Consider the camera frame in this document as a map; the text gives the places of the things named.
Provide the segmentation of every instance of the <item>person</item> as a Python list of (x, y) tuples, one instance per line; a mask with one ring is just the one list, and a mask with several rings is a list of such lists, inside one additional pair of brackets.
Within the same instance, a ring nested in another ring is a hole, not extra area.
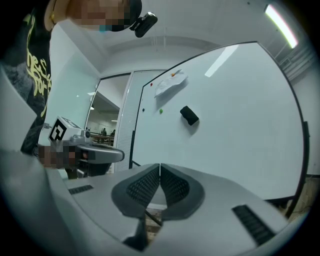
[[(21, 17), (20, 25), (5, 29), (9, 45), (4, 46), (5, 52), (1, 50), (0, 63), (13, 87), (37, 115), (21, 151), (37, 156), (45, 167), (62, 168), (58, 165), (64, 163), (58, 163), (60, 157), (50, 146), (38, 145), (48, 97), (54, 86), (49, 56), (52, 30), (57, 23), (69, 19), (84, 28), (121, 31), (137, 20), (142, 3), (141, 0), (29, 0), (25, 3), (28, 8), (20, 6), (16, 12)], [(13, 40), (9, 40), (10, 33), (15, 33)], [(73, 161), (75, 152), (70, 152), (69, 164)]]
[(107, 136), (106, 128), (103, 128), (103, 130), (102, 130), (102, 135), (103, 135), (103, 136)]

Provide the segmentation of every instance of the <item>ceiling light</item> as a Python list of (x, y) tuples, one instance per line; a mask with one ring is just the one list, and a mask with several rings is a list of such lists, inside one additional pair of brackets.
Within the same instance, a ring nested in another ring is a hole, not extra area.
[(295, 48), (298, 44), (295, 35), (284, 21), (284, 19), (280, 16), (280, 14), (275, 10), (272, 5), (268, 5), (265, 9), (265, 13), (273, 20), (273, 22), (278, 26), (286, 40), (288, 41), (291, 48)]

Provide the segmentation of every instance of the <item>whiteboard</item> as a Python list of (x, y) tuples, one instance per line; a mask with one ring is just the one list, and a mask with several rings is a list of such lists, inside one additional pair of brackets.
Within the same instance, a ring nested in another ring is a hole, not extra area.
[[(154, 98), (156, 85), (179, 69), (187, 85)], [(204, 53), (152, 84), (141, 94), (134, 162), (224, 177), (264, 200), (295, 195), (304, 158), (302, 119), (288, 81), (258, 43)], [(197, 124), (182, 117), (184, 106), (199, 117)]]

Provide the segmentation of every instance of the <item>black t-shirt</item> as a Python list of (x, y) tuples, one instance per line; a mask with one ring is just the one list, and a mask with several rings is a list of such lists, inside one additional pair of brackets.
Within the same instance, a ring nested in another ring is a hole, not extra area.
[(30, 155), (38, 155), (38, 139), (46, 118), (52, 82), (49, 57), (51, 32), (46, 30), (44, 24), (49, 1), (38, 2), (25, 16), (1, 60), (8, 79), (37, 115), (21, 148), (22, 152)]

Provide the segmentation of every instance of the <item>paper note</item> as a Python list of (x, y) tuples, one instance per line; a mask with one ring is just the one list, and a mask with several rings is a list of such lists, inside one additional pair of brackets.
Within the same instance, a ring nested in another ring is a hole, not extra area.
[(179, 69), (177, 72), (174, 73), (174, 76), (170, 75), (165, 80), (162, 80), (155, 88), (155, 95), (154, 97), (158, 97), (162, 95), (165, 91), (172, 87), (180, 86), (183, 81), (185, 81), (188, 78), (188, 76), (185, 74), (185, 72), (182, 69)]

